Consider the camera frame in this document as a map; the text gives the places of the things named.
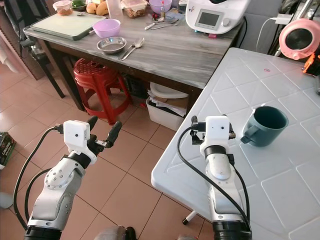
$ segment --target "cutting board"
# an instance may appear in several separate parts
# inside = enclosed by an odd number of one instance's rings
[[[82,16],[78,16],[78,13],[78,11],[73,11],[68,16],[56,13],[32,24],[31,28],[38,32],[76,41],[85,37],[96,22],[106,18],[84,12]]]

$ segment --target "wooden table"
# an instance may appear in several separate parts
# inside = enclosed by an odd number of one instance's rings
[[[148,21],[148,16],[136,19],[124,16],[119,36],[127,40],[127,46],[133,44],[137,38],[145,38],[143,47],[124,61],[118,60],[120,53],[106,55],[99,51],[97,42],[101,39],[95,34],[87,35],[78,41],[34,31],[31,28],[27,29],[25,34],[39,40],[80,110],[84,110],[84,107],[73,76],[63,61],[65,54],[93,60],[143,81],[187,93],[189,112],[227,50],[234,45],[241,24],[212,39],[208,38],[207,34],[195,32],[185,21],[178,26],[144,30]]]

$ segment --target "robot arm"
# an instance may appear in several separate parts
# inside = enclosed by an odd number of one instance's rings
[[[85,169],[97,161],[97,155],[113,146],[122,127],[117,122],[106,141],[90,134],[98,118],[88,122],[69,120],[60,125],[60,133],[68,146],[69,155],[63,156],[44,178],[44,187],[36,199],[27,223],[25,240],[59,240],[72,210],[74,197],[81,186]]]
[[[205,132],[202,140],[197,136],[198,132]],[[236,137],[228,117],[208,116],[205,122],[198,122],[197,117],[194,116],[190,134],[192,144],[200,145],[200,152],[205,157],[205,174],[210,180],[208,200],[213,219],[214,239],[251,240],[249,216],[246,216],[242,210],[242,200],[235,185],[238,174],[234,167],[235,160],[232,154],[228,154],[228,141]]]

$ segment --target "pink lid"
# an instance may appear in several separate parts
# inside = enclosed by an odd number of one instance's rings
[[[70,5],[72,2],[69,0],[62,0],[62,1],[57,1],[55,2],[52,6],[55,10],[57,10],[58,8],[63,8],[66,7],[68,5]]]
[[[298,29],[308,30],[312,35],[311,43],[303,49],[291,49],[287,46],[287,36]],[[314,53],[320,43],[320,24],[307,18],[300,18],[290,22],[284,27],[279,36],[279,45],[283,55],[290,59],[299,60]]]

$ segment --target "textured table surface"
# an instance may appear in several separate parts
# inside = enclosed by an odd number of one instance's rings
[[[25,33],[203,89],[241,28],[238,25],[228,33],[212,39],[208,38],[207,34],[195,32],[188,27],[185,21],[178,26],[144,30],[146,22],[150,20],[151,18],[147,16],[136,19],[124,16],[119,36],[127,40],[127,47],[133,44],[135,39],[145,38],[143,47],[137,49],[124,61],[118,60],[120,53],[105,55],[99,51],[97,42],[101,39],[96,34],[87,35],[81,40],[73,41],[32,29],[26,30]]]
[[[237,138],[235,167],[249,194],[254,240],[318,240],[320,229],[320,96],[302,65],[230,48],[152,172],[152,184],[211,220],[208,187],[177,155],[177,141],[191,117],[227,114]],[[282,110],[289,126],[267,147],[240,142],[253,108]],[[188,134],[182,155],[204,172],[205,159]],[[241,183],[237,180],[244,201]]]

